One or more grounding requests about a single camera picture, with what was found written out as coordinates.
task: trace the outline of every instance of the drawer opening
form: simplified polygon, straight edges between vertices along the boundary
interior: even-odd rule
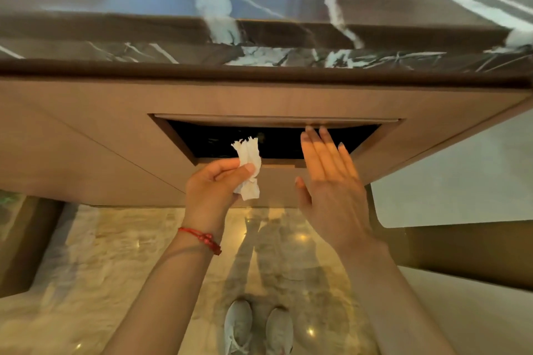
[[[152,116],[172,142],[193,164],[207,163],[218,158],[237,157],[231,146],[239,139],[257,138],[264,164],[304,166],[300,134],[305,121],[300,123],[217,123],[213,121],[179,121]],[[317,124],[311,124],[318,131]],[[380,126],[380,123],[324,124],[333,142],[343,142],[348,152],[353,152]]]

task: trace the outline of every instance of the hand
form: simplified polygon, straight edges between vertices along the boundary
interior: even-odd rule
[[[211,233],[220,244],[228,209],[239,197],[233,191],[255,171],[252,163],[239,165],[237,157],[216,160],[190,177],[185,187],[183,227]]]
[[[311,184],[307,189],[297,177],[296,190],[300,209],[311,226],[341,259],[356,248],[377,242],[370,228],[366,191],[344,145],[337,150],[323,126],[320,136],[307,126],[301,142]]]

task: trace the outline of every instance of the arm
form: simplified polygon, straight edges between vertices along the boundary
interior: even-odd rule
[[[367,312],[383,355],[455,352],[370,228],[366,191],[343,144],[308,127],[302,150],[309,189],[296,179],[300,208],[341,259],[353,292]]]
[[[220,243],[224,218],[237,198],[233,190],[254,171],[253,165],[238,166],[238,158],[222,159],[190,178],[183,227],[211,233]],[[178,232],[103,354],[177,354],[212,257],[196,237]]]

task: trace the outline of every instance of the white wall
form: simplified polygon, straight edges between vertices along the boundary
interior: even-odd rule
[[[533,219],[533,110],[372,183],[384,227]]]
[[[533,353],[533,293],[400,267],[458,355]]]

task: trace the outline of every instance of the wooden cabinet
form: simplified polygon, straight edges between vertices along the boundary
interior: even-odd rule
[[[185,182],[202,165],[165,128],[169,118],[238,126],[377,124],[352,153],[369,183],[475,126],[482,130],[489,118],[490,124],[497,122],[497,115],[531,96],[523,89],[74,78],[3,78],[0,91],[23,106],[3,103],[2,133],[11,129],[19,139],[2,140],[0,188],[93,205],[138,206],[182,205]],[[42,122],[37,131],[31,123],[22,126],[25,121]],[[44,155],[32,148],[35,132]],[[78,144],[83,154],[73,149]],[[6,166],[13,157],[18,159]],[[258,176],[261,197],[247,204],[295,206],[294,178],[306,177],[302,163],[265,163]]]

